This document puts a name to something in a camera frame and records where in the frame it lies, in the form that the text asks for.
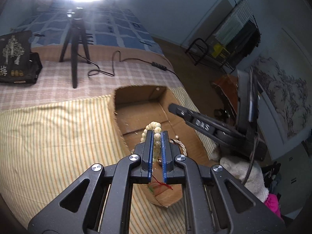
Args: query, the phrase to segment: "blue checkered blanket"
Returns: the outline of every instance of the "blue checkered blanket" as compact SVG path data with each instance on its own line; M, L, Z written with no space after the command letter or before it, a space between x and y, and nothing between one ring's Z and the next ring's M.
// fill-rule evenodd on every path
M48 11L27 18L15 32L31 30L32 47L63 44L70 27L63 1L54 2ZM137 48L163 54L137 17L119 6L85 9L88 43L93 45Z

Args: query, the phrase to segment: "pink cloth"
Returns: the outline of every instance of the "pink cloth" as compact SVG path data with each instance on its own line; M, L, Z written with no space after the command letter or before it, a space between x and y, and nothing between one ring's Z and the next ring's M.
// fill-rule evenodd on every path
M278 200L275 194L269 193L268 198L264 202L264 204L274 213L276 214L279 218L280 216L280 209L278 207Z

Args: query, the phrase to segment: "red string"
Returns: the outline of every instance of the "red string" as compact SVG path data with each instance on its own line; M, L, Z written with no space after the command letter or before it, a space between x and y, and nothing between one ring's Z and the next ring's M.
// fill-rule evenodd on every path
M165 187L168 187L169 189L173 190L173 188L170 185L167 185L166 183L163 183L163 182L159 182L153 175L152 175L152 177L156 181L152 182L151 184L153 184L153 183L158 183L159 184L158 186L155 186L155 187L165 186Z

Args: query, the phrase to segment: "striped bedsheet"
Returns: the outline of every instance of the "striped bedsheet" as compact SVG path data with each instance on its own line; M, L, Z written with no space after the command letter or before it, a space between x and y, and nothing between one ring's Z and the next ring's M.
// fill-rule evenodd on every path
M172 89L181 105L198 111L183 87ZM110 95L0 112L0 193L27 227L45 205L93 163L118 162L125 152L113 129ZM207 153L212 141L202 141ZM183 202L149 203L134 185L130 233L185 233Z

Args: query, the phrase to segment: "bed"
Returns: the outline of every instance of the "bed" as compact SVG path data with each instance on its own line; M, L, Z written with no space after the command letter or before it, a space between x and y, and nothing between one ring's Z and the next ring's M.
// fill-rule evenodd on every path
M155 61L173 70L159 46L145 30L142 31L143 26L130 18L134 16L129 10L110 8L94 12L98 14L93 15L103 15L101 18L111 20L111 24L92 21L87 32L93 40L89 45L91 59L103 70L111 70L111 57L116 50L121 51L122 58ZM68 21L56 18L63 14L63 9L52 9L27 19L16 29L30 29L34 34L45 35L43 39L36 36L31 39L32 51L39 53L43 64L37 83L0 85L0 193L25 228L36 213L93 163L114 164L124 155L119 135L111 130L112 120L107 115L107 105L116 88L167 86L181 105L198 111L173 73L137 60L116 62L115 77L102 74L88 77L87 73L93 67L80 60L78 88L73 89L69 49L65 61L58 63ZM51 27L51 24L62 27ZM99 29L96 27L102 27L103 31L96 31ZM113 33L105 32L105 27L112 27ZM128 29L127 34L121 34L120 29ZM114 41L104 42L99 35L105 35L105 41L111 36ZM207 155L216 145L204 136L198 136L206 150L202 160L211 165ZM149 203L139 187L134 186L129 232L184 233L182 201L168 208L158 207Z
M63 44L70 27L67 11L75 6L67 0L54 0L47 11L27 18L15 32L31 30L32 48ZM129 9L104 2L87 4L84 8L89 45L136 48L162 54L160 46Z

